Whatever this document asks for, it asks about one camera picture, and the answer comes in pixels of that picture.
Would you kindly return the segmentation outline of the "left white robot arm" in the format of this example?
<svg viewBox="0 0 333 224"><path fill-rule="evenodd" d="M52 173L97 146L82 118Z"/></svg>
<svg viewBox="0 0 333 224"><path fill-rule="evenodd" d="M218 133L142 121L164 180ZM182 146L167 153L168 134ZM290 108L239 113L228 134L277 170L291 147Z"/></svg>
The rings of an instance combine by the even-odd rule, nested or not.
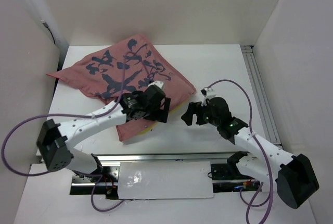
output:
<svg viewBox="0 0 333 224"><path fill-rule="evenodd" d="M165 123L168 119L170 98L164 92L164 82L155 81L145 91L125 93L116 101L83 118L55 123L43 123L37 140L48 172L67 168L83 175L91 182L101 179L105 169L94 154L85 154L75 146L108 128L140 119Z"/></svg>

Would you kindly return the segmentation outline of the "red patterned pillowcase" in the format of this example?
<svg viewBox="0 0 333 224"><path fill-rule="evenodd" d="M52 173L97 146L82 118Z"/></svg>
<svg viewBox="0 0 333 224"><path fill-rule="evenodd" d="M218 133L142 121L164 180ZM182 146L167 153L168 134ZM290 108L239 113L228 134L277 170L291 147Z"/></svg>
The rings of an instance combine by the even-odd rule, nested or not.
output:
<svg viewBox="0 0 333 224"><path fill-rule="evenodd" d="M86 55L72 66L49 73L83 95L110 103L121 93L145 91L154 81L164 82L164 92L174 110L196 89L142 34Z"/></svg>

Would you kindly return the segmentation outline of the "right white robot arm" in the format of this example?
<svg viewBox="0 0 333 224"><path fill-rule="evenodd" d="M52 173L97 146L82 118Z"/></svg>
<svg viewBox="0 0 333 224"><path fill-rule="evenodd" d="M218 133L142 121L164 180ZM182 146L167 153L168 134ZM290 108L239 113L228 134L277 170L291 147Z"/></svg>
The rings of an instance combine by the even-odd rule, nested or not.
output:
<svg viewBox="0 0 333 224"><path fill-rule="evenodd" d="M232 178L249 176L268 183L280 199L293 209L299 208L318 189L319 183L310 160L303 154L286 152L250 130L247 123L229 111L221 97L206 103L189 103L181 119L188 125L211 124L220 136L243 150L229 159L227 172Z"/></svg>

